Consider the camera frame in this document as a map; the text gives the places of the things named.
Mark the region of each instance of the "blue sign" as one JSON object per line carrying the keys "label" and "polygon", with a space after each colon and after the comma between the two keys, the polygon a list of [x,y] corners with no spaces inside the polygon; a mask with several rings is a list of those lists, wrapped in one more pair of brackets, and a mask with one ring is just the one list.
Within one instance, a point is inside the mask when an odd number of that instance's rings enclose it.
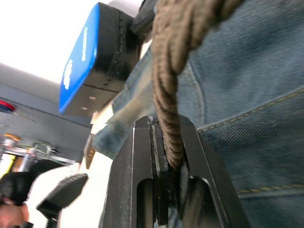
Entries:
{"label": "blue sign", "polygon": [[94,66],[98,48],[99,12],[99,4],[96,4],[67,61],[60,85],[60,113],[67,109]]}

